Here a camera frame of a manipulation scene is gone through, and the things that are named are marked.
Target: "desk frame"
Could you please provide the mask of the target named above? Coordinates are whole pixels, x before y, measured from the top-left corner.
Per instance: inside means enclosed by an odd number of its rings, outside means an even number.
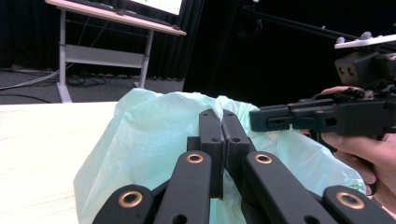
[[[72,99],[66,85],[67,62],[140,68],[141,71],[139,82],[135,83],[135,85],[139,88],[144,88],[149,67],[149,55],[151,52],[154,31],[168,33],[170,35],[186,34],[183,31],[174,30],[171,27],[164,26],[155,22],[144,21],[127,16],[120,16],[117,15],[115,12],[110,12],[95,7],[83,6],[81,4],[69,1],[46,0],[46,3],[55,5],[61,10],[59,43],[59,82],[57,83],[57,86],[62,103],[72,103]],[[72,11],[87,16],[93,16],[104,20],[121,22],[136,27],[148,29],[148,37],[144,54],[66,45],[66,11]]]

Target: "human hand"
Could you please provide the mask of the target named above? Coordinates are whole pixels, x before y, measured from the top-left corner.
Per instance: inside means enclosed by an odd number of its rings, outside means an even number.
[[[335,87],[323,91],[345,90],[347,87]],[[323,133],[322,139],[337,149],[334,157],[359,172],[367,185],[367,194],[371,195],[369,185],[376,183],[373,197],[390,212],[396,213],[396,134],[386,133],[379,139],[367,136],[341,136],[336,133]],[[371,169],[358,158],[374,165]]]

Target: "desk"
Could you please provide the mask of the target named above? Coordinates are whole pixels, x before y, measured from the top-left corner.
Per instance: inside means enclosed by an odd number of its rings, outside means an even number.
[[[155,22],[144,21],[128,16],[120,16],[115,12],[95,7],[83,6],[81,4],[65,0],[45,0],[46,3],[54,5],[61,10],[61,31],[59,43],[59,82],[58,90],[63,103],[72,103],[69,91],[65,83],[65,63],[92,63],[112,66],[141,68],[138,87],[144,88],[146,75],[149,67],[149,55],[151,51],[152,37],[154,31],[169,35],[186,35],[185,32],[175,30],[172,27]],[[66,11],[76,12],[108,21],[120,22],[144,29],[148,29],[148,39],[144,54],[121,52],[108,49],[94,49],[82,46],[66,45]]]
[[[0,223],[78,223],[73,180],[115,104],[0,105]]]

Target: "white screen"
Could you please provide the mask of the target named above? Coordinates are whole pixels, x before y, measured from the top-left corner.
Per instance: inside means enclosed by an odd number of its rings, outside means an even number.
[[[178,15],[182,0],[131,0],[131,1],[149,7],[158,8],[162,11],[166,11]]]

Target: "light green plastic bag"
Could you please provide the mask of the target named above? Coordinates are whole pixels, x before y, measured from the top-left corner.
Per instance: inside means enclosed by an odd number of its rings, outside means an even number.
[[[160,94],[133,89],[116,105],[114,118],[79,169],[75,181],[78,220],[92,223],[107,198],[126,185],[157,188],[170,178],[177,158],[186,151],[187,137],[198,136],[198,117],[212,108],[237,115],[257,150],[278,156],[309,190],[322,195],[329,186],[344,185],[365,192],[359,174],[335,159],[330,150],[298,131],[254,133],[252,104],[225,96],[200,93]],[[225,172],[223,200],[211,199],[210,223],[246,223],[241,196]]]

